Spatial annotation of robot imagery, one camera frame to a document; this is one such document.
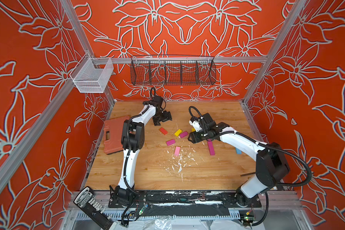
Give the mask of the red block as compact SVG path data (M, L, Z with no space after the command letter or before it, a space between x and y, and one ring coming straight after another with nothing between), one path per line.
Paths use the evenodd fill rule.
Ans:
M162 134L164 134L164 135L167 135L167 134L168 134L168 131L167 131L166 129L164 129L163 127L161 127L161 128L159 129L159 131L160 131Z

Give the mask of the dark magenta block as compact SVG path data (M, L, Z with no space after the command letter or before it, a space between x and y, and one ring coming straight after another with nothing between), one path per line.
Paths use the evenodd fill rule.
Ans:
M210 151L214 151L214 146L212 141L208 141L208 147Z

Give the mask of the magenta block top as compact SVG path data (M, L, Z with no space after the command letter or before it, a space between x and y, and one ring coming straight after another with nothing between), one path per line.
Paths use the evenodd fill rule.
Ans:
M184 132L182 132L180 135L179 135L179 137L182 139L182 138L184 138L184 137L186 137L186 136L188 136L189 135L189 133L187 132L187 131L184 131Z

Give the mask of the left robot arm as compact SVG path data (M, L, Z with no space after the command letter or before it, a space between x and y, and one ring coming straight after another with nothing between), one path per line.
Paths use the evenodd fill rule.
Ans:
M118 185L110 188L109 207L121 205L126 207L133 199L143 194L135 190L135 170L138 155L145 143L145 126L152 120L155 126L171 121L172 115L165 110L166 101L161 96L153 96L143 102L141 112L123 123L121 144L123 147L123 168Z

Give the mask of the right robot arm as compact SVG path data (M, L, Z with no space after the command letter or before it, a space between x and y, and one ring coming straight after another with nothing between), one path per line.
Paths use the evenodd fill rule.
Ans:
M264 194L277 185L302 187L312 179L310 166L300 157L282 149L275 142L270 144L261 142L238 132L226 123L217 124L208 113L197 117L191 115L189 124L195 129L188 137L191 143L218 140L244 152L256 162L255 175L236 190L234 200L240 207L248 206L257 194ZM290 172L286 156L292 157L304 167L306 171L304 180L293 184L281 182Z

